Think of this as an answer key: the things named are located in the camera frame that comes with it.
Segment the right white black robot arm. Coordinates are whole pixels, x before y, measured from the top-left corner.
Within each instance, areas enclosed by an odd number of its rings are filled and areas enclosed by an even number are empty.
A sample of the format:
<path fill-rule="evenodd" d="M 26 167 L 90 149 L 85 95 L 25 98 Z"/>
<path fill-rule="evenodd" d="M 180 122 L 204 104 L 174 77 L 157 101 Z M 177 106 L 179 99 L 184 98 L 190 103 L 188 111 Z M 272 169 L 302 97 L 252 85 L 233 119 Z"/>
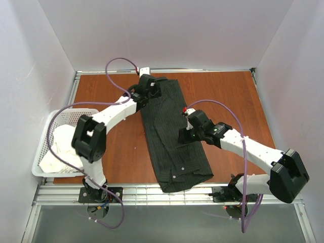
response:
<path fill-rule="evenodd" d="M 247 160 L 261 168 L 262 175 L 238 174 L 228 183 L 228 193 L 234 200 L 243 194 L 269 194 L 284 203 L 292 203 L 309 181 L 309 175 L 299 153 L 286 152 L 260 144 L 225 123 L 214 126 L 189 126 L 179 130 L 179 143 L 205 141 L 220 149 L 246 156 Z"/>

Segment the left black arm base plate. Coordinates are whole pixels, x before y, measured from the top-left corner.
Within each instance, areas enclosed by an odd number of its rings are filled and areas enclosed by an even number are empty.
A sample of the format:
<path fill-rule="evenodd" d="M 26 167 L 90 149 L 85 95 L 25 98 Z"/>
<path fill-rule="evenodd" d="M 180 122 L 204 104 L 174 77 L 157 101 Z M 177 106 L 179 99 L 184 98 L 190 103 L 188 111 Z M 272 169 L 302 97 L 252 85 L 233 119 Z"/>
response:
<path fill-rule="evenodd" d="M 123 199 L 124 189 L 122 187 L 108 187 L 107 189 L 118 196 L 120 200 Z M 106 191 L 102 191 L 100 189 L 99 192 L 94 192 L 91 194 L 90 190 L 86 189 L 85 187 L 80 189 L 78 202 L 84 204 L 119 203 L 118 199 Z"/>

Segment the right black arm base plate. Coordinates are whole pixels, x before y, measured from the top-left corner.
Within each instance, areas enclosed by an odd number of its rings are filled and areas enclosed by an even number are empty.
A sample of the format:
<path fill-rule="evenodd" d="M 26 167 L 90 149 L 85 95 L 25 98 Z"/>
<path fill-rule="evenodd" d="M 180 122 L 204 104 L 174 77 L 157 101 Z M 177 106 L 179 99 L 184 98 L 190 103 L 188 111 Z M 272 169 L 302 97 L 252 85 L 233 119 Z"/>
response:
<path fill-rule="evenodd" d="M 213 198 L 213 202 L 236 202 L 242 199 L 242 193 L 236 188 L 228 186 L 212 187 L 212 192 L 208 196 Z"/>

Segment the dark pinstriped long sleeve shirt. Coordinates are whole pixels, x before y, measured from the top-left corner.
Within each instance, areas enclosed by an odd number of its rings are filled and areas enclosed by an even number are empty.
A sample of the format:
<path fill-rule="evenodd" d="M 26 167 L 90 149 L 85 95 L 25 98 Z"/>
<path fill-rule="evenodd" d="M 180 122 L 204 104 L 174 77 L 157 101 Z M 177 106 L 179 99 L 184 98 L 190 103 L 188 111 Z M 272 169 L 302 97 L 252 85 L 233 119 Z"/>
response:
<path fill-rule="evenodd" d="M 200 142 L 180 144 L 179 129 L 187 127 L 181 111 L 186 106 L 179 82 L 159 77 L 161 96 L 141 109 L 154 174 L 164 193 L 190 189 L 213 177 Z"/>

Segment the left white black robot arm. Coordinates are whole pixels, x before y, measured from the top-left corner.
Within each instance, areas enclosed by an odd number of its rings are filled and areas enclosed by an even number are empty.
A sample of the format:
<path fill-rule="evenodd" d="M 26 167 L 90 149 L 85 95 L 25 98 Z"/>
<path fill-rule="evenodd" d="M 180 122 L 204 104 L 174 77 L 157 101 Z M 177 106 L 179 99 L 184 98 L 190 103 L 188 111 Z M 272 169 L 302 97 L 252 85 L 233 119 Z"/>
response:
<path fill-rule="evenodd" d="M 123 94 L 115 105 L 110 105 L 92 116 L 82 115 L 75 127 L 71 146 L 80 157 L 90 188 L 100 189 L 106 183 L 102 160 L 106 151 L 106 135 L 118 123 L 144 108 L 150 99 L 161 96 L 158 83 L 144 88 L 137 85 L 131 97 Z"/>

